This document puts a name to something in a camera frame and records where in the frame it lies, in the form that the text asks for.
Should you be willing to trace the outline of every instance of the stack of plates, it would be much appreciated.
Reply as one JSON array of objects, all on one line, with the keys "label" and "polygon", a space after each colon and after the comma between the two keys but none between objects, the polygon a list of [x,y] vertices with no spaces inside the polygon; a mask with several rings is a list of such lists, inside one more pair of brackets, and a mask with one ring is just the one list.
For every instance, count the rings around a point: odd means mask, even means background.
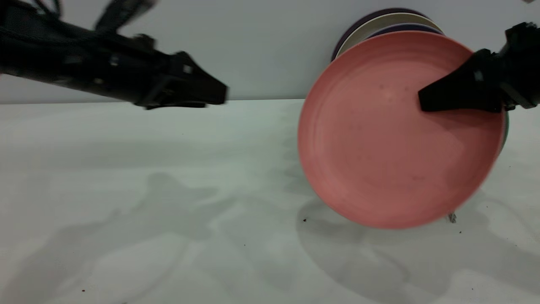
[{"label": "stack of plates", "polygon": [[380,10],[358,20],[341,36],[332,53],[332,61],[366,39],[389,32],[411,30],[444,35],[437,24],[417,11],[403,8]]}]

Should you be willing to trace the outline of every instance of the plate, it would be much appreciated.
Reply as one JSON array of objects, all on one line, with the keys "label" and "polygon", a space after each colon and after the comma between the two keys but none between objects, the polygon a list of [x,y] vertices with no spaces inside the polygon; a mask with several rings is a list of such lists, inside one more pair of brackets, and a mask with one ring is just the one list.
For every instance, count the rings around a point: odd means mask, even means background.
[{"label": "plate", "polygon": [[424,113],[417,92],[471,54],[445,36],[401,31],[332,62],[298,130],[302,167],[321,199],[352,221],[388,229],[426,224],[463,204],[497,158],[505,113]]},{"label": "plate", "polygon": [[345,35],[341,37],[340,42],[334,49],[334,53],[332,54],[332,59],[335,59],[336,57],[340,56],[342,53],[344,53],[346,50],[353,47],[354,45],[366,40],[374,32],[382,28],[395,25],[395,24],[418,23],[418,24],[427,25],[440,32],[443,32],[441,28],[439,28],[437,24],[431,21],[428,17],[421,16],[418,14],[419,13],[411,13],[411,12],[393,12],[391,14],[385,14],[385,15],[377,16],[375,18],[371,17],[371,19],[368,19],[368,17],[370,17],[371,15],[368,15],[365,18],[360,19],[358,22],[356,22],[353,25],[353,27],[351,27],[345,33]]},{"label": "plate", "polygon": [[368,39],[378,36],[378,35],[387,34],[389,32],[399,32],[399,31],[424,31],[424,32],[432,32],[434,34],[444,35],[442,32],[438,31],[437,29],[434,29],[424,24],[399,23],[399,24],[391,25],[389,27],[382,28],[374,32],[368,37]]}]

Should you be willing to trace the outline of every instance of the black cable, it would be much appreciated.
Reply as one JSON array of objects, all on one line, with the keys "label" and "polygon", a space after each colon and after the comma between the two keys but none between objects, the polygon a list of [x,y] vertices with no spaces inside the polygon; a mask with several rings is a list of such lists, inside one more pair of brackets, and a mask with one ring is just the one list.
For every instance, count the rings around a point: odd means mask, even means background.
[{"label": "black cable", "polygon": [[[35,1],[36,1],[36,4],[37,3],[43,4],[43,2],[41,2],[40,0],[35,0]],[[45,46],[51,46],[51,47],[54,47],[54,46],[59,47],[59,46],[70,45],[70,44],[82,44],[82,43],[86,43],[86,42],[92,41],[94,39],[99,39],[99,38],[105,37],[107,35],[110,35],[112,33],[115,33],[119,28],[121,28],[123,25],[125,25],[127,23],[127,21],[129,21],[129,19],[131,19],[131,17],[133,17],[137,13],[138,8],[143,3],[143,1],[144,0],[138,0],[137,4],[133,7],[133,9],[131,11],[122,12],[122,14],[120,14],[120,18],[115,23],[113,23],[111,26],[109,26],[109,27],[107,27],[107,28],[105,28],[103,30],[95,31],[92,34],[89,34],[89,35],[87,35],[85,37],[71,38],[71,39],[66,39],[66,38],[64,38],[64,39],[39,38],[39,37],[33,37],[33,36],[25,35],[25,34],[19,34],[19,33],[15,32],[15,31],[12,31],[12,30],[7,29],[5,27],[0,27],[0,34],[4,34],[4,35],[6,35],[6,36],[8,36],[10,38],[17,39],[17,40],[20,40],[20,41],[29,42],[29,43],[35,43],[35,44],[40,44],[40,45],[45,45]],[[43,8],[42,9],[45,11],[46,14],[47,14],[47,11],[48,11],[51,14],[54,15],[54,13],[51,12],[45,5],[44,5],[44,7],[45,7],[45,9],[43,9]]]}]

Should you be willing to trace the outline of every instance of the white table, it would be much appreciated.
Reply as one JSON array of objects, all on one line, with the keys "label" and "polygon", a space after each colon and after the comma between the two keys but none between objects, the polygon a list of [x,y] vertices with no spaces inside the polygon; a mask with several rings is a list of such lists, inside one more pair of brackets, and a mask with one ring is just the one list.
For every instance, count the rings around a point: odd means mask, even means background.
[{"label": "white table", "polygon": [[301,105],[0,106],[0,303],[538,303],[540,110],[457,224],[387,231],[312,192]]}]

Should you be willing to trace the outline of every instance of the white wall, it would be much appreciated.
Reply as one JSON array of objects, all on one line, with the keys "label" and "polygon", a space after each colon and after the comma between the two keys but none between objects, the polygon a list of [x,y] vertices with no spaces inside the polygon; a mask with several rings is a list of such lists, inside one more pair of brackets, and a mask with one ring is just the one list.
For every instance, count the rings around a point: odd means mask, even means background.
[{"label": "white wall", "polygon": [[[65,20],[91,27],[108,0],[65,0]],[[335,43],[360,17],[383,8],[424,12],[472,49],[498,50],[504,30],[540,21],[540,2],[522,0],[161,0],[123,30],[185,50],[231,87],[233,99],[304,97]],[[0,102],[99,101],[65,88],[2,76]]]}]

